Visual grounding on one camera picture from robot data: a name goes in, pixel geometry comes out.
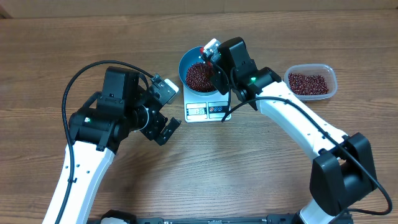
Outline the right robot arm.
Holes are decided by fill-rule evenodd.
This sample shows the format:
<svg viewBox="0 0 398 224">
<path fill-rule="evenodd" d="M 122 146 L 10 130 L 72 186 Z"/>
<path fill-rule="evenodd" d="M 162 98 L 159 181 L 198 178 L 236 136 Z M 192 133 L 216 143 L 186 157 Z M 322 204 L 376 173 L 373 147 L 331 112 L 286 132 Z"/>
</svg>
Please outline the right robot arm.
<svg viewBox="0 0 398 224">
<path fill-rule="evenodd" d="M 241 37 L 212 39 L 201 49 L 218 74 L 211 82 L 221 94 L 233 90 L 243 105 L 275 121 L 312 162 L 312 200 L 295 223 L 331 223 L 377 189 L 370 142 L 335 128 L 303 104 L 269 67 L 258 69 Z"/>
</svg>

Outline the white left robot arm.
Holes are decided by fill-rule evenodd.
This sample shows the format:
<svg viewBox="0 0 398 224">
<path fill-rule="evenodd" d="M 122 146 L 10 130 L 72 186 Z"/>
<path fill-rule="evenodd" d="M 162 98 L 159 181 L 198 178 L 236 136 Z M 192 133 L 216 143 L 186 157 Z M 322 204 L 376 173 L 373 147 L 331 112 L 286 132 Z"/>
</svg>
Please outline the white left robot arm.
<svg viewBox="0 0 398 224">
<path fill-rule="evenodd" d="M 65 159 L 44 223 L 86 223 L 121 141 L 139 131 L 161 146 L 180 126 L 160 113 L 178 95 L 178 86 L 155 75 L 142 88 L 139 81 L 145 79 L 138 71 L 108 67 L 103 89 L 64 119 Z"/>
</svg>

